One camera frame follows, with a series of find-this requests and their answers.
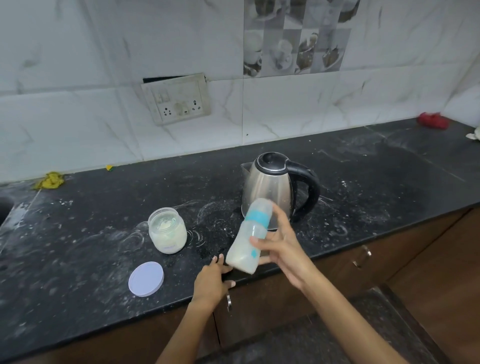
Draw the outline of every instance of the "person's left hand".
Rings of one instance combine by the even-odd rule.
[[[235,286],[235,281],[222,282],[222,274],[230,272],[233,267],[223,265],[223,254],[214,256],[209,266],[204,266],[195,280],[192,303],[213,312],[227,291]]]

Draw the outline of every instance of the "wall plate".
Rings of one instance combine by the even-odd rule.
[[[142,84],[155,124],[210,115],[210,98],[203,73]]]

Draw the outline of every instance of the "cabinet handle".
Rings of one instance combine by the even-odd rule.
[[[362,249],[363,249],[363,254],[362,254],[362,257],[360,257],[360,259],[358,260],[354,260],[353,261],[353,264],[358,268],[358,269],[362,269],[363,266],[367,263],[367,261],[371,258],[372,256],[372,252],[368,249],[368,247],[366,245],[362,245],[361,246]]]
[[[232,310],[232,299],[230,298],[230,295],[227,292],[227,311],[230,312],[231,310]]]

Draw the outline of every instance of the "sink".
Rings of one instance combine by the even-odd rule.
[[[12,208],[13,201],[7,197],[0,196],[0,226],[2,226]]]

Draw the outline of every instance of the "dark floor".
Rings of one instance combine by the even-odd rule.
[[[410,364],[438,364],[387,299],[376,290],[352,304]],[[317,315],[301,318],[198,364],[351,363]]]

